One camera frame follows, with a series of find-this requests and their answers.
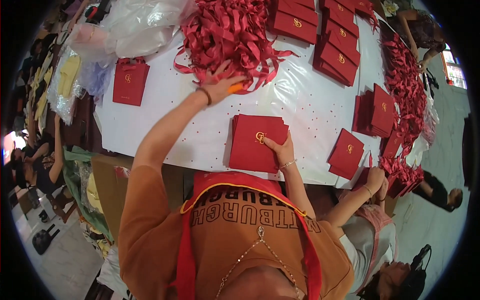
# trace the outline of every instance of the green fabric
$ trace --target green fabric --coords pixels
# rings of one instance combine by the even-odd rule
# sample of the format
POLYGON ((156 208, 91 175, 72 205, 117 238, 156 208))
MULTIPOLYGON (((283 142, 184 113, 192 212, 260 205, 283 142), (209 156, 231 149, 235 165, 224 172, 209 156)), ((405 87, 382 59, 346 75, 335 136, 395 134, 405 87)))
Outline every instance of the green fabric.
POLYGON ((68 189, 75 198, 82 215, 85 220, 92 224, 96 229, 100 230, 109 241, 113 242, 112 234, 108 229, 107 221, 105 216, 98 212, 89 212, 86 207, 81 203, 80 199, 80 177, 75 174, 77 169, 75 160, 81 162, 90 162, 93 156, 96 153, 88 152, 83 150, 80 147, 73 146, 71 151, 67 151, 67 148, 63 147, 63 177, 65 178, 65 183, 67 184, 68 189))

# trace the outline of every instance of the black bag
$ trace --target black bag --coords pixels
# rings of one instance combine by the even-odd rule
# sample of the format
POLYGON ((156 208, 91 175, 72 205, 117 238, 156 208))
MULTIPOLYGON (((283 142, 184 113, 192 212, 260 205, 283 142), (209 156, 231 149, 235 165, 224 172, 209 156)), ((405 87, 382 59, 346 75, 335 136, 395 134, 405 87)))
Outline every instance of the black bag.
POLYGON ((54 226, 55 224, 52 224, 52 226, 50 226, 50 228, 48 228, 47 230, 42 229, 33 236, 33 247, 38 254, 44 254, 47 248, 50 246, 50 243, 52 243, 53 238, 60 232, 60 229, 57 229, 57 231, 55 231, 53 235, 50 235, 49 232, 53 229, 54 226))

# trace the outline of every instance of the hand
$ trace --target hand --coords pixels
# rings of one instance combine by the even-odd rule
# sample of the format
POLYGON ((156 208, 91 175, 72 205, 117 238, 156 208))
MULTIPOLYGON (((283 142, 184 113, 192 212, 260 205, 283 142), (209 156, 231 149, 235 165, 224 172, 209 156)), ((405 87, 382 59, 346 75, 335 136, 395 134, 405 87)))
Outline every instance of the hand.
POLYGON ((427 71, 428 60, 420 60, 419 68, 417 69, 419 73, 425 73, 427 71))
POLYGON ((229 64, 230 60, 224 61, 213 75, 210 70, 207 70, 207 78, 205 79, 205 83, 202 85, 202 88, 204 88, 210 94, 210 97, 212 98, 212 104, 216 104, 229 96, 230 92, 228 91, 228 88, 230 88, 230 86, 247 79, 245 76, 235 76, 231 78, 229 78, 229 75, 225 76, 223 72, 229 64), (218 77, 224 77, 224 79, 219 81, 218 77))
POLYGON ((415 60, 419 61, 419 50, 417 48, 417 45, 415 43, 410 43, 410 44, 412 45, 410 50, 412 51, 412 54, 415 57, 415 60))
POLYGON ((388 180, 384 176, 384 181, 382 183, 382 186, 377 192, 378 200, 383 200, 385 199, 385 196, 387 196, 387 190, 388 190, 388 180))
POLYGON ((67 31, 69 34, 72 33, 73 27, 75 26, 76 23, 77 21, 75 21, 74 19, 71 19, 70 23, 68 23, 67 31))
POLYGON ((280 166, 284 166, 286 163, 289 163, 295 159, 295 155, 293 154, 293 142, 292 136, 290 135, 290 130, 287 134, 287 140, 285 141, 285 143, 283 143, 283 145, 275 143, 273 140, 267 138, 266 136, 263 138, 263 141, 268 148, 272 149, 276 153, 276 157, 280 166))
POLYGON ((378 192, 378 190, 382 187, 384 178, 385 172, 382 169, 379 167, 370 168, 366 186, 370 189, 372 194, 378 192))

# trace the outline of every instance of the floral shirt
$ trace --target floral shirt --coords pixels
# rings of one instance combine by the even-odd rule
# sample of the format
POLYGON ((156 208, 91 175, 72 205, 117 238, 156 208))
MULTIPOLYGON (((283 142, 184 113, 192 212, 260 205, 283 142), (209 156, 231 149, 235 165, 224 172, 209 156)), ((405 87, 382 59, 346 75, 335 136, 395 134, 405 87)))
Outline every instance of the floral shirt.
MULTIPOLYGON (((416 20, 407 21, 412 37, 418 48, 434 49, 438 53, 445 50, 445 42, 439 42, 433 38, 433 31, 435 28, 434 20, 426 11, 417 10, 418 17, 416 20)), ((410 48, 408 40, 402 24, 399 19, 395 17, 387 18, 388 24, 400 35, 405 44, 410 48)))

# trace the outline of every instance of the window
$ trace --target window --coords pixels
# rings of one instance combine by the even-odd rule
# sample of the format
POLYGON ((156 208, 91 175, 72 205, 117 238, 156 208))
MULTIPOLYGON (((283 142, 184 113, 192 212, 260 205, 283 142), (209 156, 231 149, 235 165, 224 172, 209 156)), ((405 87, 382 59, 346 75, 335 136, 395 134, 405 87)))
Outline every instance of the window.
POLYGON ((449 45, 446 45, 446 49, 440 53, 440 55, 442 56, 444 63, 447 83, 467 89, 467 82, 465 81, 462 69, 460 68, 460 60, 452 53, 449 45))

